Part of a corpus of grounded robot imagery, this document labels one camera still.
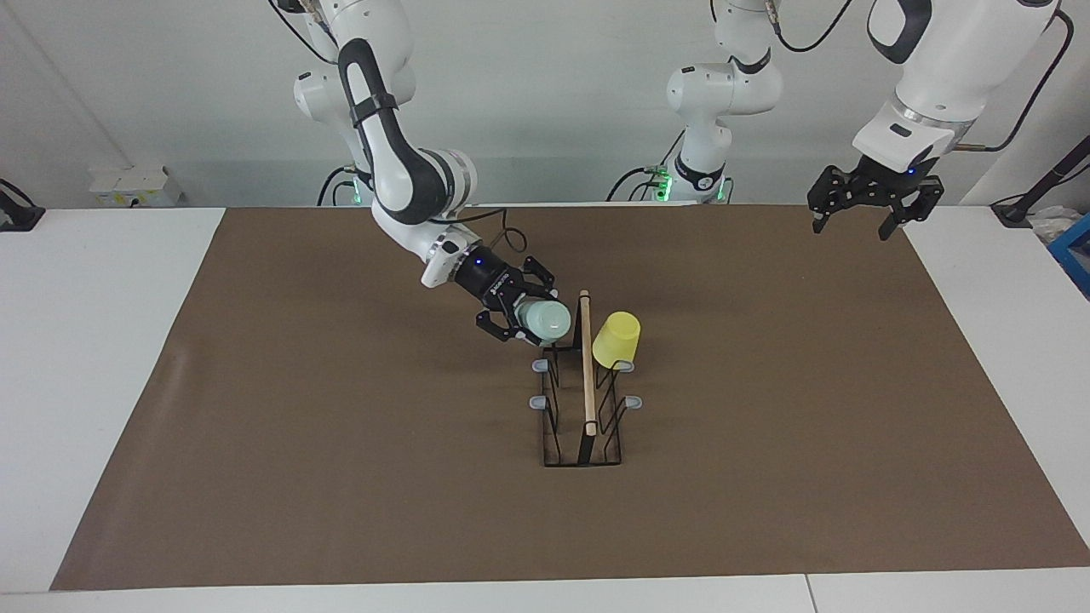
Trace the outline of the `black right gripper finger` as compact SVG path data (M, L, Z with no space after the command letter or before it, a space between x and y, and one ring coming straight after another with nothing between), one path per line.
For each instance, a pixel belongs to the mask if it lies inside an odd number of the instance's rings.
M526 299L557 301L555 276L535 257L525 257L520 268L520 290Z
M506 314L502 311L483 309L475 315L474 322L480 330L485 330L491 337L501 342L518 339L518 341L533 344L533 334L514 315Z

